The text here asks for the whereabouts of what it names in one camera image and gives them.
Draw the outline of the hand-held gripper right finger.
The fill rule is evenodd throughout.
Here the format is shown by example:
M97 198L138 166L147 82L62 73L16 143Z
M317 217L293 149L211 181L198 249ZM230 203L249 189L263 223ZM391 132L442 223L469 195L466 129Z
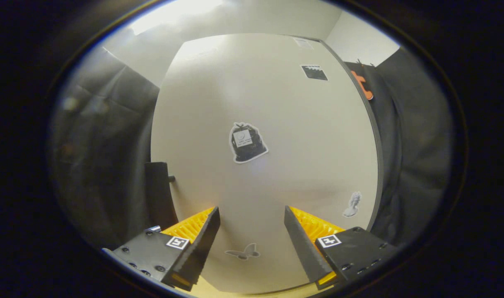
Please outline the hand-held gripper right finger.
M284 225L307 278L318 290L356 284L398 252L363 228L342 229L292 206L285 207Z

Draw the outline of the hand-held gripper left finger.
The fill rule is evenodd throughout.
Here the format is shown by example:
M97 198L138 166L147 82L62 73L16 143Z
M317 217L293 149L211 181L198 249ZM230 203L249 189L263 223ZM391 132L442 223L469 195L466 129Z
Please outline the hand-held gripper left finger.
M164 291L191 291L198 283L220 227L217 206L169 228L143 230L104 256L137 279Z

